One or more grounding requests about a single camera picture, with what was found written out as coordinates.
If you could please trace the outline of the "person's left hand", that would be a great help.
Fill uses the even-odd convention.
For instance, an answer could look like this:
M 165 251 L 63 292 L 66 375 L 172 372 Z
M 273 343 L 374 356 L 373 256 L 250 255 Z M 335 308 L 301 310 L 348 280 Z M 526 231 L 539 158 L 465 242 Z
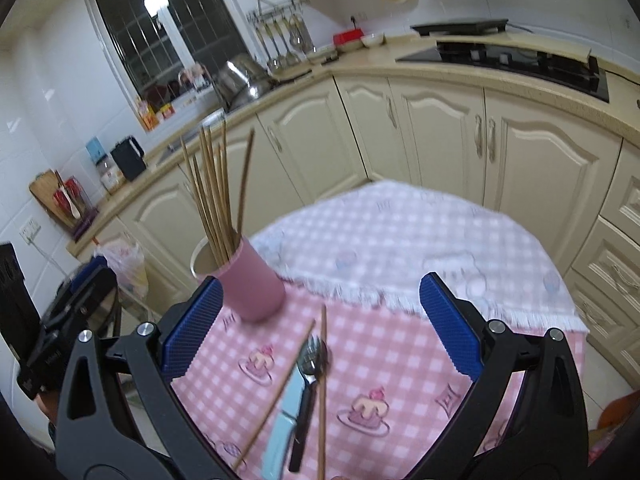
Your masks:
M 58 402 L 60 394 L 58 392 L 42 392 L 36 396 L 36 404 L 42 414 L 48 419 L 48 433 L 52 443 L 56 439 L 56 424 L 58 423 Z

